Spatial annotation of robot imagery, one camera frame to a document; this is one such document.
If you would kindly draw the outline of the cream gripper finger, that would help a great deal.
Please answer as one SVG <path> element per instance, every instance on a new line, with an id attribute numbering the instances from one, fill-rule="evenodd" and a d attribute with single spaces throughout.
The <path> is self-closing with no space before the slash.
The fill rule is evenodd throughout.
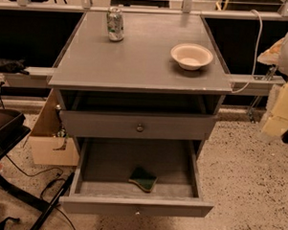
<path id="1" fill-rule="evenodd" d="M 268 136 L 279 137 L 288 130 L 288 82 L 273 86 L 264 120 L 262 132 Z"/>
<path id="2" fill-rule="evenodd" d="M 258 55 L 257 61 L 265 65 L 278 65 L 283 40 L 284 38 L 281 38 L 272 47 Z"/>

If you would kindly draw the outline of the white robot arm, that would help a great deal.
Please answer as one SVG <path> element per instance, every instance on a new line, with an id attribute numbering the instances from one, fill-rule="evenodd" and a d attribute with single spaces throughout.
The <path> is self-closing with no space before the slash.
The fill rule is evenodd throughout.
<path id="1" fill-rule="evenodd" d="M 280 73 L 288 77 L 288 33 L 272 47 L 261 53 L 257 61 L 265 65 L 275 65 Z M 288 130 L 288 82 L 280 89 L 262 132 L 269 136 L 281 136 Z"/>

